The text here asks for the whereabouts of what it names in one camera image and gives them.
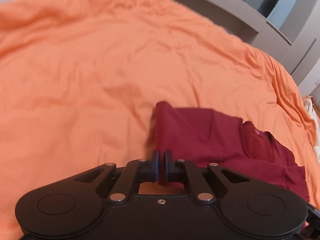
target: screw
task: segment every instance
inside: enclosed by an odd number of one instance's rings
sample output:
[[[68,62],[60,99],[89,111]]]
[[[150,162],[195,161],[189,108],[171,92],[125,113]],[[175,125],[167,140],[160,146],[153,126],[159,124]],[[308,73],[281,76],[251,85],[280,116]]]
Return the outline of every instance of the screw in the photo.
[[[202,201],[210,201],[213,199],[213,195],[210,193],[200,193],[197,198]]]
[[[113,193],[109,197],[112,201],[123,201],[125,199],[125,194],[122,193]]]
[[[165,204],[165,200],[164,199],[159,199],[158,200],[158,204],[161,204],[161,205]]]

